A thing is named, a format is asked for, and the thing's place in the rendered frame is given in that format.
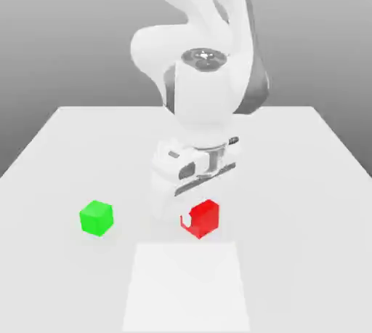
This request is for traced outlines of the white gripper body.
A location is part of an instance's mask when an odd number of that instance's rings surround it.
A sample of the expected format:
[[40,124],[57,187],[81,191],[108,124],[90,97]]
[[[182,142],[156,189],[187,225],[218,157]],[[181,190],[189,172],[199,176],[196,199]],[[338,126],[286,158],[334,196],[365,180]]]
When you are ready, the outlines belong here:
[[211,172],[198,172],[194,161],[182,166],[175,174],[174,208],[192,208],[218,196],[220,182],[236,168],[235,162],[223,164]]

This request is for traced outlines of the small red cube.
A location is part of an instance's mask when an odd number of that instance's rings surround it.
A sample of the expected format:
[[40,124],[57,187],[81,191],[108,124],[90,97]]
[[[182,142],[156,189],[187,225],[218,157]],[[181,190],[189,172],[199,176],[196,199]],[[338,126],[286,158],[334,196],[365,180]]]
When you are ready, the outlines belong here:
[[215,201],[206,200],[193,207],[191,212],[192,224],[185,227],[180,216],[180,225],[186,231],[201,239],[219,227],[219,205]]

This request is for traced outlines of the small green cube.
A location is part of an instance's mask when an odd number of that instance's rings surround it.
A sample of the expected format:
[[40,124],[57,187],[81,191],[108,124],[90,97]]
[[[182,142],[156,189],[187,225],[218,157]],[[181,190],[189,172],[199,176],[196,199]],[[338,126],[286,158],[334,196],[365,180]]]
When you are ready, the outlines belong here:
[[113,208],[101,201],[91,201],[80,212],[82,231],[102,236],[113,225]]

